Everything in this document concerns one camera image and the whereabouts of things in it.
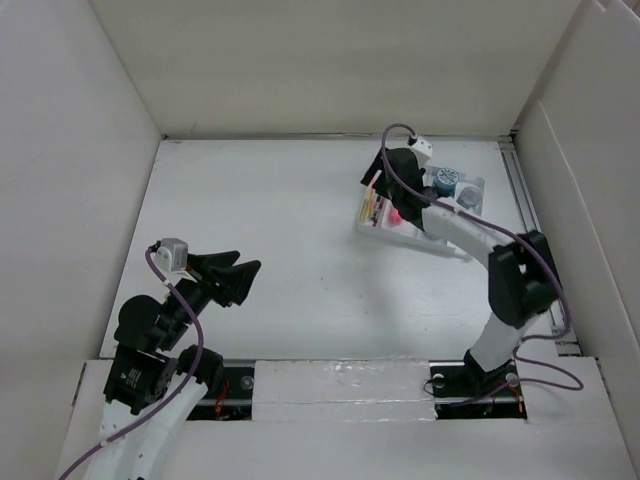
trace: black bracket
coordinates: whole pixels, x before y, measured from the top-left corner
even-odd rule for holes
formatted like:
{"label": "black bracket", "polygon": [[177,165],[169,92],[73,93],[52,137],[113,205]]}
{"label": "black bracket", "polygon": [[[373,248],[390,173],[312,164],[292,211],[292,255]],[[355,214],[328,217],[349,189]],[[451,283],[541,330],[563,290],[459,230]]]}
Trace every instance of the black bracket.
{"label": "black bracket", "polygon": [[[213,255],[188,255],[187,271],[195,281],[182,279],[176,289],[196,315],[209,302],[223,307],[241,305],[260,269],[260,262],[234,265],[239,252]],[[115,339],[127,347],[147,353],[171,350],[191,324],[191,318],[180,302],[169,295],[161,305],[147,295],[127,300],[118,313]]]}
{"label": "black bracket", "polygon": [[435,362],[429,365],[431,379],[423,389],[434,397],[438,420],[482,418],[526,418],[526,408],[520,386],[504,388],[496,395],[478,403],[460,406],[461,399],[486,395],[505,382],[508,373],[517,375],[516,366],[509,362],[493,372],[485,373],[466,353],[464,363]]}
{"label": "black bracket", "polygon": [[[519,235],[558,276],[545,236],[533,230]],[[522,328],[557,299],[553,284],[533,256],[518,243],[498,246],[489,255],[489,305],[505,324]]]}
{"label": "black bracket", "polygon": [[[189,371],[193,361],[196,358],[196,352],[198,351],[197,345],[191,345],[186,350],[183,350],[178,358],[178,373],[184,373]],[[222,377],[224,374],[223,358],[219,353],[207,350],[202,351],[202,357],[196,367],[196,371],[193,376],[198,383],[205,383],[209,387],[209,391],[216,391],[220,387]]]}
{"label": "black bracket", "polygon": [[107,403],[117,400],[131,407],[132,415],[138,415],[164,396],[177,365],[176,359],[118,345],[103,392]]}
{"label": "black bracket", "polygon": [[[386,149],[389,164],[400,179],[413,190],[420,192],[434,200],[441,197],[432,187],[425,186],[423,182],[424,169],[420,168],[418,158],[409,148]],[[381,151],[378,152],[373,163],[365,173],[360,183],[369,185],[376,173],[380,171],[380,176],[372,185],[378,195],[391,200],[393,207],[398,210],[400,216],[407,222],[411,222],[420,230],[424,230],[422,225],[422,209],[429,206],[429,203],[416,198],[404,187],[400,186],[385,172],[384,161]]]}

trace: white wall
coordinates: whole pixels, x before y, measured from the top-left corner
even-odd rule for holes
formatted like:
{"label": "white wall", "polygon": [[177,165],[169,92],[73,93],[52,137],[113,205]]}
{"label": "white wall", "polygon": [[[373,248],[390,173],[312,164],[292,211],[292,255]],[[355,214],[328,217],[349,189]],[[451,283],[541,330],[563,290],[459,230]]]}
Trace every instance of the white wall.
{"label": "white wall", "polygon": [[585,353],[640,469],[640,18],[587,1],[517,147]]}
{"label": "white wall", "polygon": [[0,362],[97,355],[159,138],[86,0],[0,0]]}
{"label": "white wall", "polygon": [[509,133],[580,0],[90,0],[160,131]]}

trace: red object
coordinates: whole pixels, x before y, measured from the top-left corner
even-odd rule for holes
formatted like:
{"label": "red object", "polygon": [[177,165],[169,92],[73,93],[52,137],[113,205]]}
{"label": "red object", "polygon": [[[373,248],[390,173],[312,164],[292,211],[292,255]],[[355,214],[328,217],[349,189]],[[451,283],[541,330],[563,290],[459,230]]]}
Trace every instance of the red object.
{"label": "red object", "polygon": [[222,407],[224,407],[224,401],[227,398],[227,393],[229,393],[229,387],[231,386],[231,382],[227,380],[222,388],[222,393],[216,399],[216,403],[213,405],[213,409],[216,412],[216,418],[220,416],[220,412],[222,412]]}
{"label": "red object", "polygon": [[400,225],[402,223],[400,212],[395,208],[392,208],[389,212],[389,223],[391,223],[391,225]]}

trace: small bottle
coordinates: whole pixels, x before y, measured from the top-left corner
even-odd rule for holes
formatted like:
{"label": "small bottle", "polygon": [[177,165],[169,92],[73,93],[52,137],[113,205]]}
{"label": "small bottle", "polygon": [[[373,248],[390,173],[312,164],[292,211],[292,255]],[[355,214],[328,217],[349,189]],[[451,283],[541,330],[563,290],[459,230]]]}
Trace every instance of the small bottle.
{"label": "small bottle", "polygon": [[458,205],[467,210],[474,210],[482,203],[482,191],[478,187],[464,187],[456,200]]}
{"label": "small bottle", "polygon": [[441,168],[433,179],[433,187],[440,195],[454,197],[459,179],[460,175],[453,168]]}

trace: white enclosure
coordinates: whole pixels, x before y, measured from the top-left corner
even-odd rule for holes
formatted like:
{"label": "white enclosure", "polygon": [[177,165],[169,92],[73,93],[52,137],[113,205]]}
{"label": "white enclosure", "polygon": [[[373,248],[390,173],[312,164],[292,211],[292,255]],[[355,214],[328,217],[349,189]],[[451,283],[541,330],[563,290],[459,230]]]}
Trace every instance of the white enclosure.
{"label": "white enclosure", "polygon": [[91,0],[164,133],[509,133],[579,0]]}

